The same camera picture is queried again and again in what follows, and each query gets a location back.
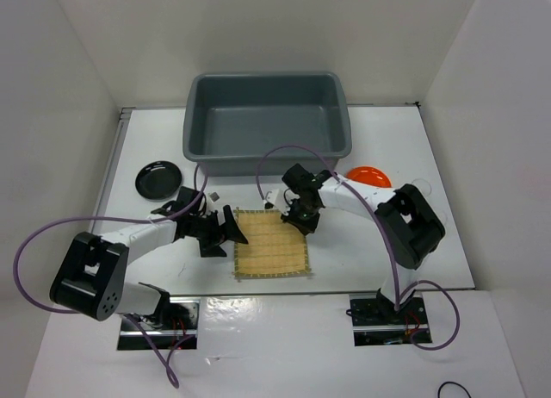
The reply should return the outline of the woven bamboo placemat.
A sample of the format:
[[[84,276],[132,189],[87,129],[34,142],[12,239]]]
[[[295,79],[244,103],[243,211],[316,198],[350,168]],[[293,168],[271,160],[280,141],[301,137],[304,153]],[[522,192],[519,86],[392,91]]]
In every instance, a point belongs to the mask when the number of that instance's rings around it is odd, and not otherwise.
[[[302,277],[311,273],[306,238],[275,210],[234,211],[246,244],[234,246],[237,279]]]

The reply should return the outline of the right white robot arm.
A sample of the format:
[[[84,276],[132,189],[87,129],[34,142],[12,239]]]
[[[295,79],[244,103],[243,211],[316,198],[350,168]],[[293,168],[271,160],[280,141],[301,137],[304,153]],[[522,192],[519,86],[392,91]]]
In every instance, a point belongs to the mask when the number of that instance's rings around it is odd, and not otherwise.
[[[299,164],[288,169],[282,181],[294,195],[265,201],[303,235],[316,231],[326,208],[374,222],[391,262],[390,282],[378,290],[377,313],[387,323],[399,321],[407,312],[417,270],[445,236],[443,223],[423,193],[410,183],[393,189],[358,183],[328,170],[314,175]]]

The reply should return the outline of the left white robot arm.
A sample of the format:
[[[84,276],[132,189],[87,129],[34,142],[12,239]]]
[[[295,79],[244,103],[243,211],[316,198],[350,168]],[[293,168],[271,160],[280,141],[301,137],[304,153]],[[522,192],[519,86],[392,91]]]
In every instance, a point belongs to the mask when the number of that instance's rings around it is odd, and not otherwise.
[[[183,186],[176,199],[153,210],[144,223],[104,234],[79,233],[53,280],[49,297],[98,321],[113,314],[132,314],[151,328],[162,328],[178,313],[170,293],[149,283],[127,282],[127,267],[186,237],[198,241],[203,258],[225,257],[221,246],[227,241],[248,242],[230,206],[221,211],[210,209],[203,193]]]

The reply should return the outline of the grey plastic bin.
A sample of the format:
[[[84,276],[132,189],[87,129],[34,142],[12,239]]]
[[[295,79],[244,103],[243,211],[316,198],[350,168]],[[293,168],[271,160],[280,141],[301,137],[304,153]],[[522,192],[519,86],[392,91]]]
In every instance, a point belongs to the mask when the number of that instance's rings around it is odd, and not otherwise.
[[[352,150],[338,76],[316,72],[204,73],[191,84],[183,156],[212,177],[319,171]]]

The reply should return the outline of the orange round plate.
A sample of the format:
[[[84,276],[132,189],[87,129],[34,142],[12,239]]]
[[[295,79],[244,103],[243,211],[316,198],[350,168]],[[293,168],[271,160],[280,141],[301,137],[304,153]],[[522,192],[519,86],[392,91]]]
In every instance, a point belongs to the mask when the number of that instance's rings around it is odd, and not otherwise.
[[[357,166],[349,170],[346,177],[358,183],[364,183],[374,187],[391,188],[389,177],[381,170],[372,166]]]

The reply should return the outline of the black round plate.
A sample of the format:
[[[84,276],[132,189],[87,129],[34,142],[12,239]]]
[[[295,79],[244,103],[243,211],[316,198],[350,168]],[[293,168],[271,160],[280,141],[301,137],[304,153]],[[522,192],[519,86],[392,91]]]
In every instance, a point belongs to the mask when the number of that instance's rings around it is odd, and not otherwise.
[[[146,200],[162,201],[173,196],[180,188],[183,175],[170,161],[155,161],[143,167],[137,174],[134,186]]]

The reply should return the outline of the clear glass cup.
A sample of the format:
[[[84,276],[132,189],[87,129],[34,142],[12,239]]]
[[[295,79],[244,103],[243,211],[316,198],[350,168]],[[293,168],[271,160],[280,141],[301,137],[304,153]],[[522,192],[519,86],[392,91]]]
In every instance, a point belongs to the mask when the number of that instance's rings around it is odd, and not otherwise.
[[[430,183],[423,178],[416,178],[412,180],[411,185],[415,186],[423,196],[430,196],[432,193],[432,187]]]
[[[443,224],[443,226],[446,227],[449,221],[447,212],[442,208],[435,208],[434,212],[438,217],[438,219],[440,220],[440,222]]]

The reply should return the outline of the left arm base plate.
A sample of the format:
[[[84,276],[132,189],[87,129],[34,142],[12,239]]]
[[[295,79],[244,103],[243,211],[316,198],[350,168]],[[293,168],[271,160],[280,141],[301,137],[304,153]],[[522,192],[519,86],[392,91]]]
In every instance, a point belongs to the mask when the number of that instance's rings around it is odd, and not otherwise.
[[[118,351],[146,351],[150,345],[143,336],[144,331],[160,351],[196,350],[198,323],[201,309],[199,297],[176,296],[170,299],[173,315],[163,323],[153,323],[146,317],[134,316],[138,329],[129,319],[123,317],[117,341]]]

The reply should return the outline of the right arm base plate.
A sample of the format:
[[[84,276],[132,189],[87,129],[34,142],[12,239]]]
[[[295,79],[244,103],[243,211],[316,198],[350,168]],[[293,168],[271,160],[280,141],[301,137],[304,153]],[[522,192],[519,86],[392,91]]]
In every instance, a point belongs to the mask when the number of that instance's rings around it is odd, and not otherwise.
[[[409,345],[411,336],[419,344],[432,343],[420,295],[414,295],[398,313],[379,294],[350,295],[346,314],[350,317],[355,346]]]

